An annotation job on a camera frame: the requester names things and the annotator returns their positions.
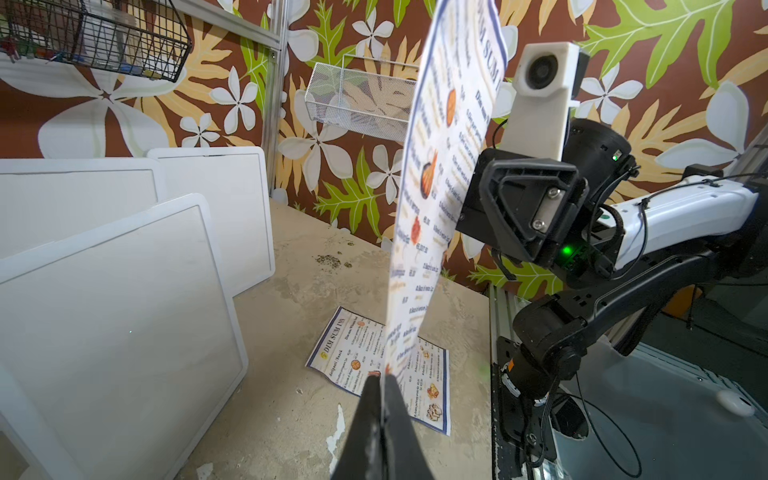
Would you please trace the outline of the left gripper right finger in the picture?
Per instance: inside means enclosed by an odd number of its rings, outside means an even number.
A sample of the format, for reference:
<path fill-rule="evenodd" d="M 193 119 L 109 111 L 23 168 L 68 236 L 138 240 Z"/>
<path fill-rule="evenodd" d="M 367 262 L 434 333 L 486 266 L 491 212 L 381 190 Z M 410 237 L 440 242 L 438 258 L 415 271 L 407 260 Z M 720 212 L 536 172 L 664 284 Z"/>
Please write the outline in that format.
<path fill-rule="evenodd" d="M 394 375 L 382 378 L 383 478 L 433 479 Z"/>

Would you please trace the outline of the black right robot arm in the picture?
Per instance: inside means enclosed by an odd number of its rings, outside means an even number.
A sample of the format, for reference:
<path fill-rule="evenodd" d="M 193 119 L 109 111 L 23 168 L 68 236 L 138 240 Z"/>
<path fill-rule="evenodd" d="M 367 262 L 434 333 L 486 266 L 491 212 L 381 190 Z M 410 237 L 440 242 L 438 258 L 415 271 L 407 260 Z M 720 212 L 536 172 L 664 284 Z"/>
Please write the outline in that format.
<path fill-rule="evenodd" d="M 629 142 L 600 123 L 569 122 L 560 160 L 495 148 L 478 158 L 458 228 L 490 245 L 505 278 L 515 263 L 552 272 L 563 291 L 524 307 L 492 363 L 493 466 L 532 478 L 557 458 L 560 386 L 619 322 L 628 355 L 684 287 L 767 265 L 767 149 L 735 172 L 692 164 L 668 188 L 620 204 L 610 195 L 639 167 Z"/>

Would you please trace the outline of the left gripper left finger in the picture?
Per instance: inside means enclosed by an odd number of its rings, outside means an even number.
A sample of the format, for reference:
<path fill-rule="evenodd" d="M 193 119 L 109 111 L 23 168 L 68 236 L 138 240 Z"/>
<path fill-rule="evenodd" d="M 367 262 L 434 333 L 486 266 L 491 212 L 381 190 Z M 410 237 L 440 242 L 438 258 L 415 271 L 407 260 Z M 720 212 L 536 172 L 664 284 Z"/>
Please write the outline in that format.
<path fill-rule="evenodd" d="M 382 395 L 379 376 L 368 376 L 331 479 L 384 478 Z"/>

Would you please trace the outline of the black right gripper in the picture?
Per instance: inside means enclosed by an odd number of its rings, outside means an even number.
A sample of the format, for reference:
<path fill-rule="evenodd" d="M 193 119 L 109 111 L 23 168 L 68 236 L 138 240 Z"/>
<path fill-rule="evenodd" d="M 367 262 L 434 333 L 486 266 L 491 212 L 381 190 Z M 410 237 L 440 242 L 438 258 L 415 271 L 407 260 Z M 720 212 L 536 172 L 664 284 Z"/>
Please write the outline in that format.
<path fill-rule="evenodd" d="M 493 254 L 552 271 L 568 282 L 604 282 L 624 235 L 621 220 L 597 234 L 597 220 L 619 183 L 635 176 L 621 151 L 576 153 L 567 162 L 494 148 L 481 152 L 457 224 Z"/>

